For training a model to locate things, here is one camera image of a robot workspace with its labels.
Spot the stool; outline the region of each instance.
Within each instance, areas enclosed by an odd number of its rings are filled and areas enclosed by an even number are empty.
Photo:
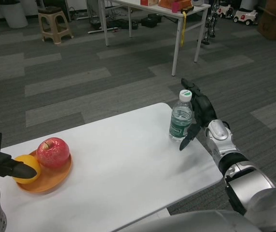
[[[57,17],[61,16],[64,19],[66,27],[60,26],[57,22]],[[42,25],[42,18],[46,18],[50,28],[45,29]],[[41,38],[45,41],[45,37],[53,39],[54,44],[60,44],[61,38],[65,35],[70,35],[71,38],[74,36],[71,33],[69,24],[65,15],[60,7],[49,6],[42,9],[38,9],[38,20],[41,28]]]

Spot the table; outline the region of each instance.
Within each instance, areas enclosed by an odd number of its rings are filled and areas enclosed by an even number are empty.
[[[141,9],[143,11],[148,11],[152,13],[157,13],[160,15],[165,15],[171,18],[176,18],[178,19],[178,29],[177,29],[177,37],[176,37],[176,45],[175,45],[175,52],[173,56],[173,65],[172,65],[172,76],[175,76],[176,74],[176,68],[177,68],[177,60],[178,60],[178,53],[179,53],[179,45],[181,41],[181,33],[182,33],[182,26],[183,26],[183,20],[184,20],[184,15],[182,13],[172,13],[170,9],[158,6],[158,5],[153,5],[153,6],[142,6],[140,5],[140,0],[109,0],[111,2],[118,3],[120,5],[128,6],[128,21],[129,21],[129,37],[132,38],[132,24],[131,24],[131,7]],[[105,15],[105,3],[104,0],[98,0],[98,7],[100,11],[100,23],[104,28],[104,34],[105,34],[105,42],[106,46],[109,46],[109,40],[107,36],[107,24],[106,24],[106,15]],[[205,28],[205,23],[206,23],[206,18],[207,18],[207,10],[210,7],[208,4],[203,4],[201,6],[195,6],[194,9],[190,12],[187,13],[187,16],[195,14],[199,11],[203,11],[203,16],[201,19],[200,23],[197,23],[191,27],[189,27],[187,30],[194,29],[198,26],[201,26],[200,32],[199,32],[199,37],[198,37],[198,44],[197,44],[197,49],[195,53],[195,58],[194,62],[198,61],[198,55],[199,55],[199,50],[200,50],[200,45],[201,45],[201,40],[204,34],[204,28]]]
[[[112,232],[219,182],[198,140],[180,152],[169,139],[170,117],[159,103],[2,149],[16,157],[59,137],[73,159],[66,181],[48,194],[0,178],[6,232]]]

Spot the water bottle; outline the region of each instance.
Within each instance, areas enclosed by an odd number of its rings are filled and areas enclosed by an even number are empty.
[[[169,137],[173,141],[181,142],[187,135],[193,114],[191,99],[192,92],[184,89],[179,94],[179,101],[172,108]]]

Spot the yellow orange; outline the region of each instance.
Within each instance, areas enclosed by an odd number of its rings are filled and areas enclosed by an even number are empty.
[[[21,156],[18,156],[17,158],[15,158],[15,160],[23,162],[24,164],[30,166],[31,168],[33,168],[37,172],[37,175],[34,176],[31,179],[22,179],[22,178],[13,177],[13,179],[16,182],[18,182],[20,184],[30,184],[30,183],[34,182],[35,180],[37,180],[37,178],[41,174],[41,165],[40,165],[40,163],[38,163],[37,159],[34,156],[21,155]]]

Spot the orange plate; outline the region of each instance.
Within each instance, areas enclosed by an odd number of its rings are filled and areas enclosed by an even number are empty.
[[[30,155],[36,157],[36,151],[33,151]],[[24,191],[38,193],[46,192],[53,189],[58,184],[62,183],[63,180],[69,175],[71,170],[71,155],[69,155],[69,160],[64,166],[58,169],[49,169],[41,165],[41,175],[37,180],[30,184],[19,184],[19,188]]]

